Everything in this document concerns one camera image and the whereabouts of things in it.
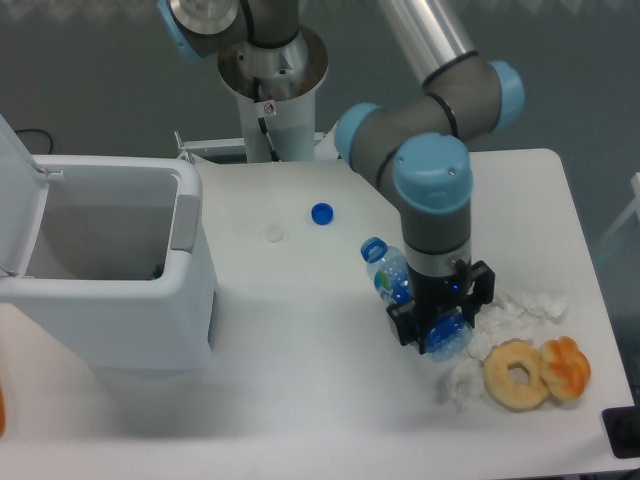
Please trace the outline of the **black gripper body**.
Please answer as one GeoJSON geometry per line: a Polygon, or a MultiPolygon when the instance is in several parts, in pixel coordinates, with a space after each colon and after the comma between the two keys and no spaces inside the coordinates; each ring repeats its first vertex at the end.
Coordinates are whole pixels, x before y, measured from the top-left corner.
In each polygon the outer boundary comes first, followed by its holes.
{"type": "Polygon", "coordinates": [[[412,315],[421,334],[428,334],[438,319],[450,311],[458,310],[463,315],[470,311],[471,265],[468,262],[455,260],[453,272],[445,276],[428,276],[409,267],[409,285],[414,301],[412,315]]]}

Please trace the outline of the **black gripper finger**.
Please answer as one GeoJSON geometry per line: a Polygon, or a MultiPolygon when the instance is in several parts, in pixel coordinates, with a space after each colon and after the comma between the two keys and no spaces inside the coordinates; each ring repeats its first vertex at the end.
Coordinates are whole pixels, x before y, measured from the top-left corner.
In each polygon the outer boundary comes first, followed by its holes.
{"type": "Polygon", "coordinates": [[[472,328],[476,326],[475,318],[482,307],[493,301],[495,279],[495,272],[484,261],[471,266],[471,286],[462,305],[462,314],[472,328]]]}
{"type": "Polygon", "coordinates": [[[420,355],[426,353],[423,329],[415,311],[415,302],[393,304],[386,308],[386,313],[395,327],[399,343],[402,346],[413,345],[420,355]]]}

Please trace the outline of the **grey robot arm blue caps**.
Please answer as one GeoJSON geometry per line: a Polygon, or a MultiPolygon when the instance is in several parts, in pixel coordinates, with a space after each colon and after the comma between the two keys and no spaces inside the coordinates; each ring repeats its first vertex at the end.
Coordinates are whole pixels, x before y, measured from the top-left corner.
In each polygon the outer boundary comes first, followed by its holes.
{"type": "MultiPolygon", "coordinates": [[[[328,69],[322,40],[295,1],[162,1],[180,52],[216,55],[241,116],[249,162],[318,157],[315,91],[328,69]]],[[[466,142],[518,118],[518,73],[483,60],[446,1],[384,1],[381,11],[421,85],[397,111],[361,103],[338,120],[338,156],[399,212],[404,246],[361,248],[399,341],[436,361],[470,342],[495,275],[471,255],[473,174],[466,142]]]]}

